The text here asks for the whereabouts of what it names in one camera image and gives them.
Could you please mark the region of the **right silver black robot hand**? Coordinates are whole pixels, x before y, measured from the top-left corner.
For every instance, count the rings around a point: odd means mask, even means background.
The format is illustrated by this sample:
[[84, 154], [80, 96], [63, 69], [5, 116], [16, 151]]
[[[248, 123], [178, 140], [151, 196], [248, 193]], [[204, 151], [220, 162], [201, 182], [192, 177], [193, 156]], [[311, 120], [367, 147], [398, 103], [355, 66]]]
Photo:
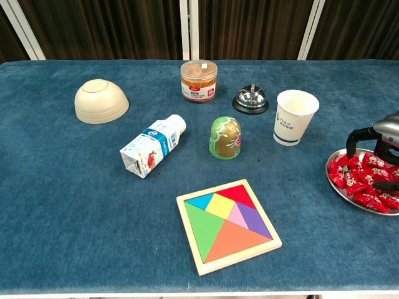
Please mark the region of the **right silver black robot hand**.
[[353, 158], [357, 143], [364, 140], [376, 140], [374, 154], [385, 162], [398, 166], [398, 156], [390, 149], [398, 151], [398, 112], [387, 115], [373, 126], [353, 130], [346, 141], [347, 157]]

